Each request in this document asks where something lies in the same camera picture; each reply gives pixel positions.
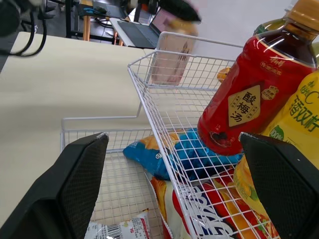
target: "white table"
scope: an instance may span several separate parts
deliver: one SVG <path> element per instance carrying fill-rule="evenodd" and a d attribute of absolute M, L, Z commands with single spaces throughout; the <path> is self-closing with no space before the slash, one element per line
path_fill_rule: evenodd
<path fill-rule="evenodd" d="M 29 38 L 21 32 L 13 50 Z M 42 35 L 36 34 L 32 49 Z M 63 117 L 129 116 L 139 98 L 127 64 L 141 49 L 48 36 L 35 57 L 9 57 L 0 74 L 0 226 L 32 183 L 57 159 Z M 97 121 L 79 128 L 145 128 L 142 114 L 123 125 Z"/>

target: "white snack bag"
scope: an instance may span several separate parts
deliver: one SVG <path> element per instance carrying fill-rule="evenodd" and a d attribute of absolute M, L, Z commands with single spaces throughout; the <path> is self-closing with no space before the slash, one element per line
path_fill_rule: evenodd
<path fill-rule="evenodd" d="M 111 226 L 90 222 L 84 239 L 150 239 L 148 214 L 147 209 L 129 221 Z"/>

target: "white wire basket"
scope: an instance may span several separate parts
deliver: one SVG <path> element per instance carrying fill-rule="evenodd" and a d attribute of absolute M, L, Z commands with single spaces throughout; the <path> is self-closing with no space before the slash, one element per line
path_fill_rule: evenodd
<path fill-rule="evenodd" d="M 114 225 L 130 220 L 143 210 L 149 209 L 151 236 L 153 239 L 162 239 L 161 216 L 145 171 L 140 164 L 126 159 L 122 153 L 129 144 L 152 135 L 152 130 L 65 129 L 64 123 L 68 120 L 83 120 L 83 118 L 62 120 L 61 150 L 69 143 L 88 135 L 106 132 L 109 136 L 100 191 L 91 221 L 108 226 Z"/>
<path fill-rule="evenodd" d="M 196 42 L 198 41 L 205 41 L 205 43 L 209 44 L 238 47 L 232 44 L 170 33 L 162 33 L 160 41 L 170 35 L 179 37 L 183 41 L 185 41 L 185 38 L 191 39 L 194 41 L 194 44 L 197 44 Z M 161 64 L 163 62 L 170 63 L 162 66 Z M 186 133 L 190 128 L 196 132 L 199 117 L 221 84 L 217 79 L 219 71 L 226 67 L 231 67 L 233 63 L 233 60 L 157 50 L 133 62 L 128 67 L 129 74 L 158 142 L 192 238 L 232 239 L 238 238 L 238 235 L 240 235 L 241 238 L 245 238 L 243 235 L 246 230 L 253 231 L 255 237 L 260 238 L 255 232 L 255 229 L 260 227 L 268 232 L 266 229 L 268 222 L 260 222 L 258 216 L 252 210 L 249 210 L 249 212 L 253 213 L 258 223 L 252 225 L 247 221 L 246 227 L 236 225 L 234 220 L 237 215 L 242 215 L 243 218 L 245 218 L 244 213 L 248 212 L 241 212 L 239 208 L 239 213 L 235 215 L 231 215 L 231 213 L 228 212 L 229 216 L 222 218 L 219 217 L 215 211 L 216 217 L 213 220 L 212 218 L 206 217 L 204 210 L 207 208 L 214 210 L 214 205 L 211 202 L 209 202 L 210 205 L 208 206 L 202 204 L 200 199 L 201 195 L 204 193 L 208 198 L 208 191 L 196 192 L 194 186 L 199 185 L 203 188 L 203 183 L 207 181 L 214 185 L 212 180 L 214 178 L 221 179 L 220 173 L 206 178 L 198 177 L 196 174 L 196 179 L 190 179 L 187 174 L 189 170 L 194 171 L 201 169 L 207 173 L 208 168 L 201 165 L 197 168 L 185 169 L 182 164 L 183 160 L 188 160 L 192 165 L 192 161 L 197 160 L 198 157 L 179 158 L 178 151 L 174 147 L 178 142 L 170 137 L 171 133 L 181 131 Z M 182 74 L 179 76 L 175 74 L 170 75 L 171 72 L 182 72 Z M 205 149 L 205 146 L 202 144 L 199 148 Z M 183 147 L 181 150 L 185 151 L 187 155 L 186 151 L 189 149 L 197 150 L 198 148 L 190 146 L 190 148 Z M 226 171 L 226 169 L 234 168 L 235 166 L 236 164 L 232 164 L 229 161 L 229 163 L 223 164 L 222 167 L 224 167 L 224 171 Z M 228 174 L 228 176 L 233 179 L 233 174 Z M 231 195 L 230 190 L 235 189 L 235 187 L 230 186 L 226 187 L 226 189 Z M 238 199 L 232 197 L 230 201 L 234 202 L 234 205 L 237 206 L 237 200 Z M 236 225 L 233 231 L 225 228 L 223 223 L 225 219 L 231 220 Z M 220 231 L 223 232 L 222 235 L 220 231 L 216 232 L 212 225 L 220 228 Z M 211 236 L 204 236 L 204 229 L 210 229 L 211 232 L 216 233 L 212 233 Z M 269 233 L 267 234 L 267 238 L 277 238 L 271 237 Z"/>

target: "black cable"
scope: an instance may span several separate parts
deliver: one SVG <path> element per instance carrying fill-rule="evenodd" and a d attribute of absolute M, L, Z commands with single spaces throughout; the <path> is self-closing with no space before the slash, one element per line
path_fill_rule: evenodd
<path fill-rule="evenodd" d="M 45 24 L 45 20 L 44 19 L 42 19 L 42 26 L 43 26 L 43 35 L 42 35 L 42 41 L 41 41 L 41 44 L 40 44 L 39 48 L 33 53 L 20 55 L 20 56 L 23 56 L 23 57 L 34 56 L 34 55 L 38 54 L 40 51 L 42 51 L 42 49 L 43 49 L 43 47 L 45 45 L 46 35 L 47 35 L 47 29 L 46 29 L 46 24 Z"/>
<path fill-rule="evenodd" d="M 34 16 L 33 16 L 33 13 L 30 12 L 30 21 L 31 21 L 31 33 L 30 33 L 30 38 L 29 38 L 29 41 L 28 43 L 26 44 L 26 46 L 18 51 L 18 52 L 15 52 L 15 53 L 11 53 L 11 52 L 8 52 L 6 50 L 3 50 L 3 49 L 0 49 L 0 55 L 4 55 L 4 56 L 20 56 L 23 52 L 25 52 L 27 49 L 29 49 L 33 39 L 34 39 L 34 33 L 35 33 L 35 29 L 34 29 Z"/>
<path fill-rule="evenodd" d="M 10 52 L 7 52 L 5 50 L 0 49 L 0 55 L 29 57 L 29 56 L 34 56 L 34 55 L 38 54 L 43 49 L 43 47 L 45 45 L 45 41 L 46 41 L 46 36 L 47 36 L 47 28 L 46 28 L 45 19 L 42 17 L 43 35 L 42 35 L 42 41 L 41 41 L 39 48 L 33 53 L 22 55 L 22 53 L 25 52 L 30 47 L 30 45 L 33 41 L 33 38 L 34 38 L 35 29 L 34 29 L 34 17 L 33 17 L 32 12 L 30 13 L 30 20 L 31 20 L 31 34 L 30 34 L 30 38 L 29 38 L 29 41 L 26 44 L 26 46 L 21 51 L 19 51 L 17 53 L 10 53 Z"/>
<path fill-rule="evenodd" d="M 95 18 L 95 21 L 99 24 L 99 25 L 101 25 L 101 26 L 103 26 L 103 27 L 109 27 L 110 25 L 107 25 L 106 23 L 104 23 L 104 22 L 102 22 L 100 19 L 98 19 L 97 17 Z"/>

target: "green leaf logo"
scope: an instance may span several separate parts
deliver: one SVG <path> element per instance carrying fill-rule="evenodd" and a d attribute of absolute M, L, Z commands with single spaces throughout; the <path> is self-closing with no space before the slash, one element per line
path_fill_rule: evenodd
<path fill-rule="evenodd" d="M 278 126 L 274 127 L 273 130 L 270 132 L 269 136 L 271 138 L 276 138 L 279 140 L 284 140 L 284 131 Z"/>

